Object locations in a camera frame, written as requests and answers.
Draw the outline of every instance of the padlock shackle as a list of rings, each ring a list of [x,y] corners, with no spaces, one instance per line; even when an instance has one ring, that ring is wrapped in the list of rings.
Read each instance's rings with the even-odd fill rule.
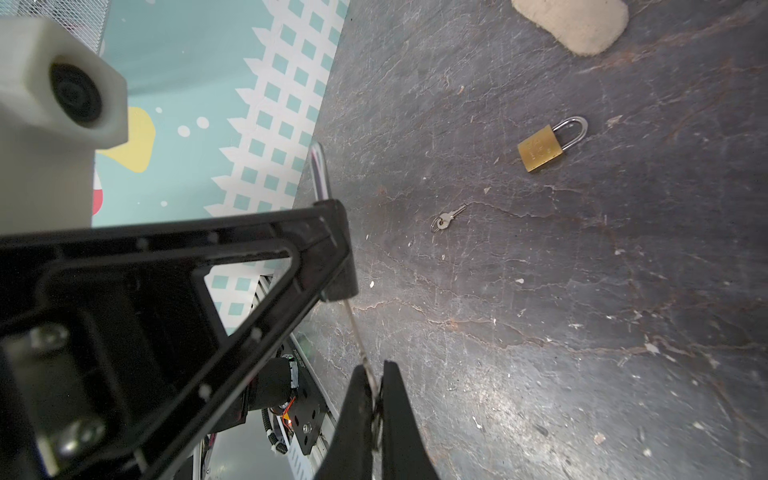
[[[587,119],[584,117],[569,117],[560,122],[559,124],[555,125],[554,128],[552,128],[552,131],[558,131],[558,129],[563,128],[565,125],[568,125],[570,123],[576,123],[581,125],[581,132],[579,132],[579,135],[574,138],[573,140],[569,141],[565,145],[561,147],[563,151],[566,151],[568,148],[573,147],[578,142],[584,140],[584,137],[587,136],[587,127],[589,127],[589,124],[587,123]]]

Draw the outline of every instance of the screw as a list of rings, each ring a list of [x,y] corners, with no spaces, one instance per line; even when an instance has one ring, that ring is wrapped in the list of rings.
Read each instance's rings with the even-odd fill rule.
[[[69,330],[60,323],[43,323],[29,331],[29,346],[38,354],[63,348],[68,340]]]
[[[59,435],[58,454],[62,458],[78,456],[101,442],[106,433],[107,427],[99,418],[75,420]]]
[[[200,388],[197,389],[197,396],[199,396],[204,402],[210,400],[211,393],[213,393],[213,389],[207,383],[201,383]]]

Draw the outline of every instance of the black metal bracket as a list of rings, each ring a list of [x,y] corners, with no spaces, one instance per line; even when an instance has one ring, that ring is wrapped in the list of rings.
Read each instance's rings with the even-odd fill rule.
[[[288,271],[226,337],[204,276],[282,257]],[[337,200],[0,239],[0,280],[0,422],[14,439],[0,466],[61,480],[172,473],[318,300],[357,294]],[[40,350],[42,327],[63,344]]]

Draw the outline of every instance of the cracked floor surface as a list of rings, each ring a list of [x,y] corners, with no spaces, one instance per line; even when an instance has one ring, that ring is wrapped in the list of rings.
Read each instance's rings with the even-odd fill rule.
[[[768,478],[768,8],[628,5],[592,58],[502,0],[349,7],[315,137],[441,478]],[[517,143],[576,114],[527,173]],[[341,307],[297,334],[338,408]]]

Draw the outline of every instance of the wire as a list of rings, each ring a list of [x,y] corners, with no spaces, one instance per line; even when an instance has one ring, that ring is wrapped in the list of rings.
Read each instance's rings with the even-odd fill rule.
[[[290,421],[290,415],[288,414],[288,411],[290,410],[291,405],[296,401],[296,397],[293,397],[286,407],[285,410],[283,410],[283,414],[280,416],[280,418],[283,420],[283,426],[291,431],[293,431],[293,428],[291,428],[292,422]]]

